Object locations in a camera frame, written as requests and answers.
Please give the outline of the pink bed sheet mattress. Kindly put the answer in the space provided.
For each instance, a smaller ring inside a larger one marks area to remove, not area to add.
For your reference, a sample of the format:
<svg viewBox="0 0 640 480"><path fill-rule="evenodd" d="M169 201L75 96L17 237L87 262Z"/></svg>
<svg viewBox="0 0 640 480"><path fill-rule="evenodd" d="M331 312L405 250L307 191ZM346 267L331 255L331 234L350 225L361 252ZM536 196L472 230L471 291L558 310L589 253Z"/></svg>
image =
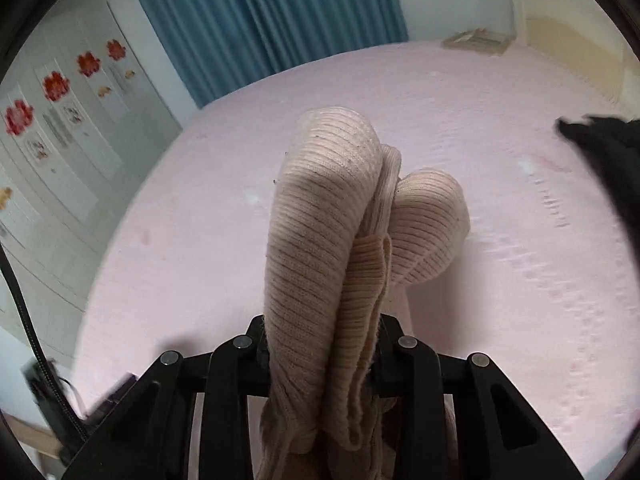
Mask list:
<svg viewBox="0 0 640 480"><path fill-rule="evenodd" d="M160 352L266 318L276 384L258 474L385 478L364 382L394 314L438 351L496 359L583 474L639 416L639 284L604 188L558 118L614 106L537 52L436 42L325 58L204 107L122 219L89 299L84 400Z"/></svg>

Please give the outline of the beige knit sweater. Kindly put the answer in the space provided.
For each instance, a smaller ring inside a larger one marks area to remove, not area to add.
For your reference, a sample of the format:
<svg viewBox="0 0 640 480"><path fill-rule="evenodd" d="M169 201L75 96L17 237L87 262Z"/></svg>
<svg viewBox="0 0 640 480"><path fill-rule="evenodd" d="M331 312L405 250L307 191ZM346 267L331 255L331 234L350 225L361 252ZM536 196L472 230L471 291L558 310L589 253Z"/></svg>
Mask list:
<svg viewBox="0 0 640 480"><path fill-rule="evenodd" d="M258 477L384 479L393 401L366 378L398 292L437 278L470 230L459 182L402 174L397 148L356 110L312 110L285 156L270 214L265 329L271 387Z"/></svg>

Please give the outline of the white wardrobe with red decals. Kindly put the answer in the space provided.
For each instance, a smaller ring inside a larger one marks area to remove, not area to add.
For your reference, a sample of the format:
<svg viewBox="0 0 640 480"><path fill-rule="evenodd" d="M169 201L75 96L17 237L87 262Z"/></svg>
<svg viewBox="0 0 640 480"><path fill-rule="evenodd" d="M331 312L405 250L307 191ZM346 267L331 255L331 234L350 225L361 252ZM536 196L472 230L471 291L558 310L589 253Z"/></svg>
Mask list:
<svg viewBox="0 0 640 480"><path fill-rule="evenodd" d="M107 246L179 131L104 3L49 14L2 80L1 241L58 362L73 362Z"/></svg>

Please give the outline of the cream wooden headboard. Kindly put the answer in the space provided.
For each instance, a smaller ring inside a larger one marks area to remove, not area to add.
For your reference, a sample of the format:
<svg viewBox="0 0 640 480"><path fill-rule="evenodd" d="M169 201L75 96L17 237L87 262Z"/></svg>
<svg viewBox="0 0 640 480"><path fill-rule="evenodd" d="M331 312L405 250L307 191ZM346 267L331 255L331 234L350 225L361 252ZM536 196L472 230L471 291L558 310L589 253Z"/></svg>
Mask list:
<svg viewBox="0 0 640 480"><path fill-rule="evenodd" d="M596 0L512 0L516 40L639 116L639 60Z"/></svg>

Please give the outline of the black puffer jacket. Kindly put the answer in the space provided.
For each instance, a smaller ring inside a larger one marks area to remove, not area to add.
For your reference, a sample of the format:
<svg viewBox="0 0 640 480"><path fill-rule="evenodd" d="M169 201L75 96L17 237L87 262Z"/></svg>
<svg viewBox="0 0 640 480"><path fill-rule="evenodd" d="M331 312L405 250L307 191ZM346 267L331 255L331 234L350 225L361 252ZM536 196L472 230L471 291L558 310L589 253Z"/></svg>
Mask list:
<svg viewBox="0 0 640 480"><path fill-rule="evenodd" d="M585 122L559 118L558 133L573 142L596 172L631 240L639 243L639 121L587 116Z"/></svg>

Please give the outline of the teal window curtain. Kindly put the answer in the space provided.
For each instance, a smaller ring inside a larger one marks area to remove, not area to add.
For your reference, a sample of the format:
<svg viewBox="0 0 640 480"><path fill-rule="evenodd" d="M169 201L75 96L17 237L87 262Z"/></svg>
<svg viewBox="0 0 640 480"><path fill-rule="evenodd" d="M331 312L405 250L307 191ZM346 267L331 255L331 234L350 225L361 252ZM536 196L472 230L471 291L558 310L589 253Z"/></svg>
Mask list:
<svg viewBox="0 0 640 480"><path fill-rule="evenodd" d="M305 63L408 40L399 0L139 0L198 107Z"/></svg>

